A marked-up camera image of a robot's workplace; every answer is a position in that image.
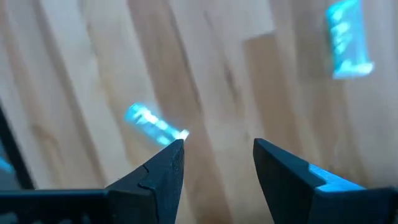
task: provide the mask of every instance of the blue crystal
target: blue crystal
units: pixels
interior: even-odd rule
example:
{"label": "blue crystal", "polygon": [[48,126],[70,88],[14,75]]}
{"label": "blue crystal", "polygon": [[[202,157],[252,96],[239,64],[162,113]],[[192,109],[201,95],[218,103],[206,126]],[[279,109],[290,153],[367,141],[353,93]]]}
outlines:
{"label": "blue crystal", "polygon": [[128,124],[140,129],[143,133],[162,146],[167,146],[176,139],[185,140],[189,135],[188,130],[184,129],[179,131],[163,119],[154,115],[142,103],[134,103],[130,106],[126,112],[124,120]]}
{"label": "blue crystal", "polygon": [[361,0],[345,0],[326,12],[333,49],[333,78],[369,75],[374,69],[366,47]]}

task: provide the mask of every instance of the glowing shard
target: glowing shard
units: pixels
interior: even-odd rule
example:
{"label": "glowing shard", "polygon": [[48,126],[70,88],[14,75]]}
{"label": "glowing shard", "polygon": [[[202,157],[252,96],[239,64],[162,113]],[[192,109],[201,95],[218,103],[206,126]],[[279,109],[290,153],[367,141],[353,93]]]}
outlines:
{"label": "glowing shard", "polygon": [[330,26],[335,79],[369,75],[374,69],[366,47],[361,0],[345,0],[326,12]]}
{"label": "glowing shard", "polygon": [[140,129],[143,133],[162,146],[167,146],[176,139],[183,139],[189,135],[188,130],[179,131],[167,124],[166,121],[154,115],[141,103],[134,103],[127,110],[124,120]]}

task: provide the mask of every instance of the cyan light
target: cyan light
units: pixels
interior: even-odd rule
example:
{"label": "cyan light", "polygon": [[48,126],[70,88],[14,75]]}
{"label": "cyan light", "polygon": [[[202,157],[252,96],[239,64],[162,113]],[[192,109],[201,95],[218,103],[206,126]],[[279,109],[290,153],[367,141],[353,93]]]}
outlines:
{"label": "cyan light", "polygon": [[6,171],[7,173],[14,172],[14,168],[2,157],[0,157],[0,169]]}
{"label": "cyan light", "polygon": [[366,47],[361,0],[345,0],[326,12],[332,40],[333,78],[369,75],[374,69]]}
{"label": "cyan light", "polygon": [[183,139],[189,135],[188,130],[179,131],[166,121],[154,115],[142,103],[134,103],[127,110],[124,120],[140,129],[147,136],[162,146],[167,146],[176,139]]}
{"label": "cyan light", "polygon": [[319,178],[323,179],[326,184],[317,187],[318,190],[323,192],[345,192],[352,190],[366,190],[364,187],[343,179],[335,174],[310,164],[309,171]]}

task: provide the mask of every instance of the wood grain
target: wood grain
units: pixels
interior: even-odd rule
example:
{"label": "wood grain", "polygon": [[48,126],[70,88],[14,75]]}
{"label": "wood grain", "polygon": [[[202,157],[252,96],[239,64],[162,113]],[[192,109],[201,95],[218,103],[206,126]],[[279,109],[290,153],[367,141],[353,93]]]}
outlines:
{"label": "wood grain", "polygon": [[333,80],[334,2],[1,0],[0,102],[36,186],[104,187],[158,152],[136,102],[190,132],[177,223],[272,223],[254,138],[396,185],[397,3],[363,0],[376,69]]}

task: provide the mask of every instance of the blurry object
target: blurry object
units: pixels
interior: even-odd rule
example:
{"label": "blurry object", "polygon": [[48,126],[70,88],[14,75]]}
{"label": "blurry object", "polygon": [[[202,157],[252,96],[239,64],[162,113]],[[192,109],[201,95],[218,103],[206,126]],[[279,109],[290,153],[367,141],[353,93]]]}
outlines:
{"label": "blurry object", "polygon": [[269,210],[279,223],[392,223],[398,191],[366,190],[263,139],[254,163]]}
{"label": "blurry object", "polygon": [[124,120],[140,129],[158,144],[163,146],[167,146],[177,139],[186,140],[189,135],[188,130],[177,130],[164,120],[153,115],[152,112],[141,103],[134,103],[130,106]]}
{"label": "blurry object", "polygon": [[0,157],[0,170],[6,171],[7,173],[13,173],[14,169],[12,166],[2,157]]}
{"label": "blurry object", "polygon": [[178,140],[105,189],[2,191],[0,222],[175,223],[183,168]]}
{"label": "blurry object", "polygon": [[333,48],[335,79],[369,75],[374,63],[366,47],[361,0],[345,0],[326,12]]}
{"label": "blurry object", "polygon": [[18,145],[0,108],[0,190],[33,188]]}

